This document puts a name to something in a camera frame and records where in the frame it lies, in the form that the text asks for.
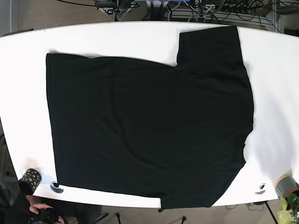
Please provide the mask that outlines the person's hand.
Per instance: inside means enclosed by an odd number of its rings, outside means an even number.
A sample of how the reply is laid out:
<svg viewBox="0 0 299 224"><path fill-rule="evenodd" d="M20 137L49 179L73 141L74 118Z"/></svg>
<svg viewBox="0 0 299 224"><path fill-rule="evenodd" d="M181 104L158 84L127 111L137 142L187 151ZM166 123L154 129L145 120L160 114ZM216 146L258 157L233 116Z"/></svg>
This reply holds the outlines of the person's hand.
<svg viewBox="0 0 299 224"><path fill-rule="evenodd" d="M26 197L29 202L29 210L34 214L39 214L40 210L45 210L47 208L52 208L51 206L41 203L41 198L36 196L27 196Z"/></svg>

